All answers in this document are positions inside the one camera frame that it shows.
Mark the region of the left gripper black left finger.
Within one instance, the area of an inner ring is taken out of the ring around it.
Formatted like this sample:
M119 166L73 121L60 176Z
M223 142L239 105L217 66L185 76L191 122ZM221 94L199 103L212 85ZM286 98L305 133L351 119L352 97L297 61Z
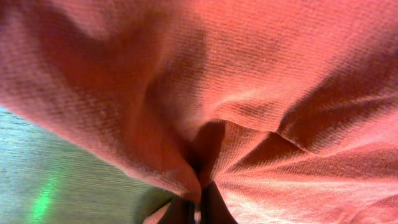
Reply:
M158 224L195 224L195 204L181 197L174 197Z

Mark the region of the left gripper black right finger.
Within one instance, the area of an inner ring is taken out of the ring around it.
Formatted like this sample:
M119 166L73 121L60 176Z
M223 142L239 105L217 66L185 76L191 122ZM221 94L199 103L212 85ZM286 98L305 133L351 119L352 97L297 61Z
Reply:
M238 224L230 214L215 182L202 191L200 213L201 224Z

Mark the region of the red soccer t-shirt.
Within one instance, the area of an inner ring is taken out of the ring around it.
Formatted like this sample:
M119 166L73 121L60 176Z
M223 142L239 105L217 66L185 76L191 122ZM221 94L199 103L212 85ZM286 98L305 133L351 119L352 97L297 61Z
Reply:
M397 222L396 1L2 1L1 104L239 223Z

